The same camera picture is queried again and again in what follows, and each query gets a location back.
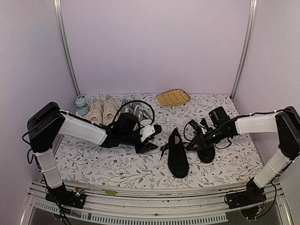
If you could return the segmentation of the black canvas sneaker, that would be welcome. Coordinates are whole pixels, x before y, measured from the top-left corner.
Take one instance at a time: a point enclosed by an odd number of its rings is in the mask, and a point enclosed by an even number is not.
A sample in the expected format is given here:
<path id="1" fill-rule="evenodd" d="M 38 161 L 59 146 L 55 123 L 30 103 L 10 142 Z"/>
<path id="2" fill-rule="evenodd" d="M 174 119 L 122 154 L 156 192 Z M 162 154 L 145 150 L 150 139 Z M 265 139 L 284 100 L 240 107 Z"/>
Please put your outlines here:
<path id="1" fill-rule="evenodd" d="M 172 131 L 168 143 L 160 148 L 161 158 L 166 150 L 168 150 L 167 165 L 171 174 L 175 178 L 185 178 L 188 175 L 189 164 L 185 146 L 177 128 Z"/>
<path id="2" fill-rule="evenodd" d="M 202 118 L 202 120 L 200 121 L 200 125 L 204 126 L 204 128 L 200 128 L 201 131 L 197 134 L 197 155 L 203 163 L 209 164 L 215 157 L 215 147 L 213 144 L 209 144 L 204 140 L 204 135 L 209 134 L 209 132 L 211 132 L 213 128 L 208 127 L 205 118 Z"/>

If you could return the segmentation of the black front canvas sneaker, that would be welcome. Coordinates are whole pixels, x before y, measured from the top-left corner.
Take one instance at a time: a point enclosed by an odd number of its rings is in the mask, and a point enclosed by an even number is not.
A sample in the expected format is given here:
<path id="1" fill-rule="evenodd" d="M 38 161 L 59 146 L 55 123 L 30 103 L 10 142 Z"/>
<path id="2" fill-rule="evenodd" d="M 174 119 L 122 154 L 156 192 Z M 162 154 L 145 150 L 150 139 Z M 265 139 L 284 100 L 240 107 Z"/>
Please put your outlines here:
<path id="1" fill-rule="evenodd" d="M 188 175 L 189 164 L 185 146 L 177 128 L 172 131 L 168 143 L 160 148 L 161 158 L 166 150 L 168 150 L 167 165 L 171 174 L 175 178 L 185 178 Z"/>

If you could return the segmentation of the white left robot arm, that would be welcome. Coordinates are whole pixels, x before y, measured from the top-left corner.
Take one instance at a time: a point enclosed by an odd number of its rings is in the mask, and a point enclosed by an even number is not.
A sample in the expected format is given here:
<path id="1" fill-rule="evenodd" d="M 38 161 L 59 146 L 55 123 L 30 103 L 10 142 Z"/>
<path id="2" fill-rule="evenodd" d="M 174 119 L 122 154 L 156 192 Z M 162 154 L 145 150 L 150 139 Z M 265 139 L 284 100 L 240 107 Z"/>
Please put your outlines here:
<path id="1" fill-rule="evenodd" d="M 59 108 L 50 102 L 27 122 L 25 133 L 30 146 L 28 163 L 36 162 L 46 183 L 46 200 L 58 205 L 83 208 L 86 195 L 81 188 L 69 191 L 60 176 L 53 153 L 53 142 L 57 135 L 76 137 L 103 148 L 113 148 L 120 144 L 134 146 L 137 154 L 156 149 L 150 141 L 161 133 L 160 125 L 151 118 L 143 125 L 129 112 L 117 113 L 109 125 L 97 124 Z"/>

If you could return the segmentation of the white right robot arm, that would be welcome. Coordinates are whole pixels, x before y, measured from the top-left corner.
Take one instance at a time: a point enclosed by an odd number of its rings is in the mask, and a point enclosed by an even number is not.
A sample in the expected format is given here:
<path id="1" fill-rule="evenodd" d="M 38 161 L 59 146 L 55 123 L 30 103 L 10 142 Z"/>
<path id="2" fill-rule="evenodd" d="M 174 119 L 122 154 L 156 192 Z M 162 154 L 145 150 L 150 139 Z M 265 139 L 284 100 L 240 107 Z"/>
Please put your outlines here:
<path id="1" fill-rule="evenodd" d="M 224 139 L 249 134 L 252 137 L 276 137 L 277 150 L 263 168 L 251 178 L 246 189 L 229 192 L 225 203 L 229 208 L 239 208 L 266 201 L 265 187 L 278 178 L 300 155 L 300 116 L 294 107 L 271 112 L 255 112 L 230 118 L 223 107 L 209 113 L 213 127 L 206 120 L 200 123 L 190 120 L 194 130 L 187 150 L 197 152 L 204 163 L 211 163 L 215 157 L 216 144 Z"/>

